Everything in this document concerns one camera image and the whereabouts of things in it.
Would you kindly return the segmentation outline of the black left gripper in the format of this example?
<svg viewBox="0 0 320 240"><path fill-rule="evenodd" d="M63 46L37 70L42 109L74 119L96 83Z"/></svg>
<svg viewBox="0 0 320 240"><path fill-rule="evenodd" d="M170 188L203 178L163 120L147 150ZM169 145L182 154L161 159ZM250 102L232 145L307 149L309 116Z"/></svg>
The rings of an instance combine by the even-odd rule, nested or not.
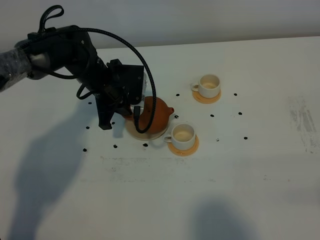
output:
<svg viewBox="0 0 320 240"><path fill-rule="evenodd" d="M113 59L102 65L97 82L94 84L98 126L103 130L112 129L111 120L115 113L123 118L131 118L132 110L125 100L124 87L120 83L117 68L122 65L119 59Z"/></svg>

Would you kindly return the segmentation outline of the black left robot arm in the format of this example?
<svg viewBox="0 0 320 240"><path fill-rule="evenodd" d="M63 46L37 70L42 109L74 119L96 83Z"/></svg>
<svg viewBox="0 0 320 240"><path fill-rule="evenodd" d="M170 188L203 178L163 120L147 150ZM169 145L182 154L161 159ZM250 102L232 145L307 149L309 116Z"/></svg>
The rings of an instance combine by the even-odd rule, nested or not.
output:
<svg viewBox="0 0 320 240"><path fill-rule="evenodd" d="M5 91L24 78L77 80L78 99L95 97L101 129L111 129L115 113L131 116L131 106L140 99L133 84L143 75L144 68L122 64L119 59L104 63L92 44L90 31L71 25L41 27L28 34L15 48L0 54L0 90Z"/></svg>

